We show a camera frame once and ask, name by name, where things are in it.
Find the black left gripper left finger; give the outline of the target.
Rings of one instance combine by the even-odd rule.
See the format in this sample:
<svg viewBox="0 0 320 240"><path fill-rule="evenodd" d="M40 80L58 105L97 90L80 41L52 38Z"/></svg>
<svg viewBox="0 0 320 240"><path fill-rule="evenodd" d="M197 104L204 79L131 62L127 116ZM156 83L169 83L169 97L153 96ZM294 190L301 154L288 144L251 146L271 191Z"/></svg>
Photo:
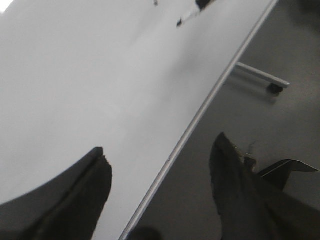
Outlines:
<svg viewBox="0 0 320 240"><path fill-rule="evenodd" d="M2 240L90 240L112 188L102 147L44 185L0 206Z"/></svg>

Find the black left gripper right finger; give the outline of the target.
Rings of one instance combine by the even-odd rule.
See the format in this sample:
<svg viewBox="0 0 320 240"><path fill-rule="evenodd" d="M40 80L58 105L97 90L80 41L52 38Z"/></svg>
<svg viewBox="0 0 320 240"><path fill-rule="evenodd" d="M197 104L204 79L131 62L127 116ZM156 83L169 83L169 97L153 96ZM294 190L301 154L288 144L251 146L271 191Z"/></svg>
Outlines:
<svg viewBox="0 0 320 240"><path fill-rule="evenodd" d="M214 140L209 171L224 240L318 240L319 210L272 186L241 161L225 133Z"/></svg>

